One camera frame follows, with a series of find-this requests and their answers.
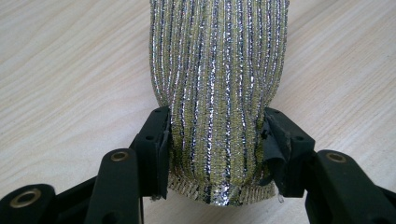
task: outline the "wooden table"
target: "wooden table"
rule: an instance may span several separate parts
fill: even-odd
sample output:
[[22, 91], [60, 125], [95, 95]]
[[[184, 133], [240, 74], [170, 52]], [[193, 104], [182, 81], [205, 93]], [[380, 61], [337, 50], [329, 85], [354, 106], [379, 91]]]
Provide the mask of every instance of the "wooden table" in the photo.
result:
[[[396, 191], [396, 1], [291, 0], [289, 15], [271, 107]], [[0, 1], [0, 52], [0, 197], [96, 175], [157, 107], [149, 1]], [[147, 223], [308, 222], [303, 199], [220, 208], [170, 191], [144, 206]]]

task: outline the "fabric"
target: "fabric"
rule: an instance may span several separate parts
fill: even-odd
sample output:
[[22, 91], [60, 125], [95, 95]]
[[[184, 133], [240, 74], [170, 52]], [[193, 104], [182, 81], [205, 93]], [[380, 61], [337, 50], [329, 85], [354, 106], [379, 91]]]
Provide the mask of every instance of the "fabric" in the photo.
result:
[[260, 130], [286, 47], [285, 0], [151, 0], [150, 66], [171, 109], [169, 188], [220, 206], [275, 195]]

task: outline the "tabletop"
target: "tabletop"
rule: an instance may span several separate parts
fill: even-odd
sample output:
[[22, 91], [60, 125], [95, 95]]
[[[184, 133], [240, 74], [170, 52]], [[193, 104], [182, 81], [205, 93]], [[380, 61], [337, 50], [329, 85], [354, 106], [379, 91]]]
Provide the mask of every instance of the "tabletop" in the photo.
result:
[[[0, 1], [0, 198], [97, 175], [158, 107], [149, 1]], [[396, 191], [396, 1], [291, 0], [283, 76], [271, 103]], [[304, 199], [242, 207], [169, 190], [146, 223], [308, 223]]]

